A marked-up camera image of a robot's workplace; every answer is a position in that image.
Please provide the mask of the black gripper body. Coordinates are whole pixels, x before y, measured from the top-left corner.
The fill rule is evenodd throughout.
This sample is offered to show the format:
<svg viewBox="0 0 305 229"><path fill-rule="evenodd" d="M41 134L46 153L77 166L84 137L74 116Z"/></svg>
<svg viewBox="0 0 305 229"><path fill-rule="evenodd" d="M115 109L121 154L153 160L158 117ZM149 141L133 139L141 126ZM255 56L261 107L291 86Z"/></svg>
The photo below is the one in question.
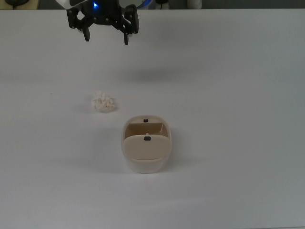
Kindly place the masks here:
<svg viewBox="0 0 305 229"><path fill-rule="evenodd" d="M82 26L91 26L92 24L97 25L111 25L111 26L122 26L122 15L125 13L125 8L94 8L82 6L81 12L84 18L81 19Z"/></svg>

